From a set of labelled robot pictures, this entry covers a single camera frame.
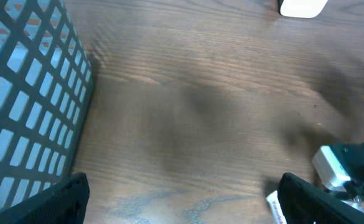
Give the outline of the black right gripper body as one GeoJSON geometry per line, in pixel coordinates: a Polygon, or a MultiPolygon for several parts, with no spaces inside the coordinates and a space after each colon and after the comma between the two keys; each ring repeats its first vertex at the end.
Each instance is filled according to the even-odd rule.
{"type": "Polygon", "coordinates": [[[339,200],[364,202],[364,142],[360,144],[336,143],[330,146],[350,180],[342,184],[345,191],[331,190],[329,194],[339,200]]]}

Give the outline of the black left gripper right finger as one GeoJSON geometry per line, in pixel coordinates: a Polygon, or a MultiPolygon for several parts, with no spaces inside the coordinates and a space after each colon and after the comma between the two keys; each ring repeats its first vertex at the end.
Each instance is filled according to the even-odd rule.
{"type": "Polygon", "coordinates": [[[288,224],[364,224],[364,213],[292,174],[283,174],[278,200],[288,224]]]}

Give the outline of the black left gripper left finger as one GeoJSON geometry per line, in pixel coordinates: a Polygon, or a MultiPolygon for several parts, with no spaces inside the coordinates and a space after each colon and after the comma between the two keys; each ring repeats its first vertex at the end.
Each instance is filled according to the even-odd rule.
{"type": "Polygon", "coordinates": [[[79,172],[0,212],[0,224],[82,224],[89,197],[86,174],[79,172]]]}

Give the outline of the white green Panadol box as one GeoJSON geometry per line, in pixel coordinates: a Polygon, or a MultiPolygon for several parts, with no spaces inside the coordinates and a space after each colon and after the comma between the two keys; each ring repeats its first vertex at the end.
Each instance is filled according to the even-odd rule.
{"type": "Polygon", "coordinates": [[[278,192],[275,190],[266,197],[266,201],[269,203],[269,207],[274,217],[276,224],[287,224],[285,216],[282,213],[282,209],[278,200],[278,192]]]}

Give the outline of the white barcode scanner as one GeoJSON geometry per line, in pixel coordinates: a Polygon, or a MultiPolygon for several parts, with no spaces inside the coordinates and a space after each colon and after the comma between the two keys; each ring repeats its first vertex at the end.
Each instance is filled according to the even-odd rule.
{"type": "Polygon", "coordinates": [[[279,0],[279,12],[285,17],[311,19],[318,16],[328,0],[279,0]]]}

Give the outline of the grey plastic mesh basket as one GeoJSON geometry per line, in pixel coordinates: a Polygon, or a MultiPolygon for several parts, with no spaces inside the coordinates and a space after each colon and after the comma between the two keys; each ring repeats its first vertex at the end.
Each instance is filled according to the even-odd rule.
{"type": "Polygon", "coordinates": [[[0,212],[65,180],[93,92],[61,0],[0,0],[0,212]]]}

